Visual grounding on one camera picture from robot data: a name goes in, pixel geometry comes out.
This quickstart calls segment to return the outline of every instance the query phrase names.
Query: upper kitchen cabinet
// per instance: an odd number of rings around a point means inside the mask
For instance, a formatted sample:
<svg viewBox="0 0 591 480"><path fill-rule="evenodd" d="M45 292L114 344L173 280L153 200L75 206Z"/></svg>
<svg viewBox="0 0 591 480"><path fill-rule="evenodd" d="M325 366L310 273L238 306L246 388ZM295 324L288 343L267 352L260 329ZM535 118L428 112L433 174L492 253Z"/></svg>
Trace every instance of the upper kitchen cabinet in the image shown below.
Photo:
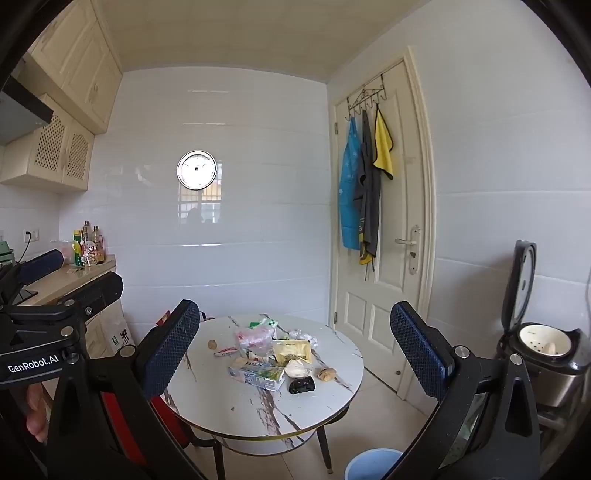
<svg viewBox="0 0 591 480"><path fill-rule="evenodd" d="M63 90L106 130L120 82L121 73L99 24L95 24L81 45L80 58L66 78Z"/></svg>
<svg viewBox="0 0 591 480"><path fill-rule="evenodd" d="M121 83L121 76L113 55L107 51L100 63L99 70L96 72L92 86L94 93L90 98L92 112L96 115L98 122L105 126L105 130L109 125L109 118L111 118L111 110Z"/></svg>
<svg viewBox="0 0 591 480"><path fill-rule="evenodd" d="M90 0L72 2L29 49L30 56L58 85L62 85L76 52L96 23Z"/></svg>
<svg viewBox="0 0 591 480"><path fill-rule="evenodd" d="M84 191L95 136L49 95L40 99L53 110L51 122L6 145L0 183L56 193Z"/></svg>
<svg viewBox="0 0 591 480"><path fill-rule="evenodd" d="M105 133L122 74L90 0L74 0L24 56L18 78L33 94L49 94L93 134Z"/></svg>
<svg viewBox="0 0 591 480"><path fill-rule="evenodd" d="M92 100L97 94L96 76L108 51L100 27L95 25L82 43L76 65L64 82L64 92L87 113L92 111Z"/></svg>

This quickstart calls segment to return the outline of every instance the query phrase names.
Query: wall clock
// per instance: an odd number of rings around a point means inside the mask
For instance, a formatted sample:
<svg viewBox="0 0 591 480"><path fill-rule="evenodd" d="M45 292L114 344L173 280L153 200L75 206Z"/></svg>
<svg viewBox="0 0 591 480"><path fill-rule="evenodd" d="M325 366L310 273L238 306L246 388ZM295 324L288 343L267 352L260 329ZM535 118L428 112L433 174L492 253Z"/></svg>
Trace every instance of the wall clock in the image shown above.
<svg viewBox="0 0 591 480"><path fill-rule="evenodd" d="M216 175L215 158L202 150L189 152L178 162L178 180L189 190L203 190L215 180Z"/></svg>

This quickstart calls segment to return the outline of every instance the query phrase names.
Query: cardboard box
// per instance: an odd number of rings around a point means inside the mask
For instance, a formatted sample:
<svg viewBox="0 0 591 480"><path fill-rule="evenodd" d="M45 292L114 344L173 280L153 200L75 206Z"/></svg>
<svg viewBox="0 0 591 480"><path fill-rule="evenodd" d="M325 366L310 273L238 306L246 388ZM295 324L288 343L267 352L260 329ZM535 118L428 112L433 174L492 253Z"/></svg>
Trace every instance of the cardboard box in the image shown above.
<svg viewBox="0 0 591 480"><path fill-rule="evenodd" d="M242 383L276 392L285 380L283 367L271 367L248 358L237 358L228 367L230 376Z"/></svg>

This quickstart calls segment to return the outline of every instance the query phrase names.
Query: blue apron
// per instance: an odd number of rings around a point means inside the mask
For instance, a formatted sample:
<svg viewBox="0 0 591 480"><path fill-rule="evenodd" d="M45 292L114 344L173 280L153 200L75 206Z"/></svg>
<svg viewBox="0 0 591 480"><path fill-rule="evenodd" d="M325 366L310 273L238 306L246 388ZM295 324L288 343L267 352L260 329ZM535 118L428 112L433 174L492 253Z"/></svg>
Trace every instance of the blue apron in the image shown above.
<svg viewBox="0 0 591 480"><path fill-rule="evenodd" d="M359 210L353 204L361 142L355 119L349 122L349 136L343 154L343 167L339 183L340 228L345 248L359 250Z"/></svg>

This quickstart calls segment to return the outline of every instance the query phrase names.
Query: blue bucket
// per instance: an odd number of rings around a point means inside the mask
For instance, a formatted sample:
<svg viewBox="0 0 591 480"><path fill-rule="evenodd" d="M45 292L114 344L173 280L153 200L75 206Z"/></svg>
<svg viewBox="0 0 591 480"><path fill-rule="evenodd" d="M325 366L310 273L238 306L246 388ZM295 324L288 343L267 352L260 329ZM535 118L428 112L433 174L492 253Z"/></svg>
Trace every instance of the blue bucket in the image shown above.
<svg viewBox="0 0 591 480"><path fill-rule="evenodd" d="M360 453L347 465L345 480L381 480L401 455L402 452L390 448L375 448Z"/></svg>

